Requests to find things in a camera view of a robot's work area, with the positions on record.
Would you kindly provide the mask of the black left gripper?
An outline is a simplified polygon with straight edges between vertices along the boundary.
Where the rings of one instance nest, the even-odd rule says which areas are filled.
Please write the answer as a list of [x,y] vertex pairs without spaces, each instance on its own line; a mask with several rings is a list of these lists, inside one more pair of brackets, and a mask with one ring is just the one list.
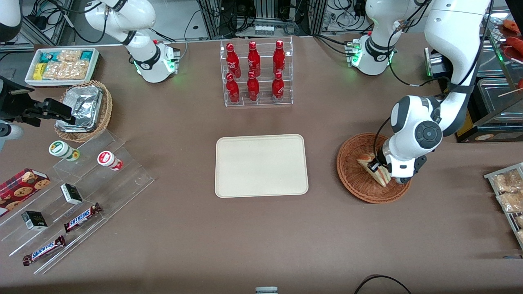
[[372,160],[368,163],[368,169],[371,173],[375,173],[379,170],[381,166],[383,166],[390,177],[392,177],[391,171],[392,167],[390,165],[390,162],[387,160],[387,156],[390,156],[390,150],[389,149],[379,149],[378,151],[378,160]]

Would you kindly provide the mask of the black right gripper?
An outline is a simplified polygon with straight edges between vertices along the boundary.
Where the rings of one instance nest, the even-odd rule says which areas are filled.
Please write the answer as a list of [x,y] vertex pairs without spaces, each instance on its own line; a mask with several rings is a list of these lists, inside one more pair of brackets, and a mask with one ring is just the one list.
[[40,117],[44,119],[60,120],[70,125],[76,125],[76,118],[71,107],[52,98],[37,102],[29,95],[33,89],[21,86],[7,78],[1,78],[0,87],[0,118],[2,120],[40,126],[41,120],[35,115],[41,114]]

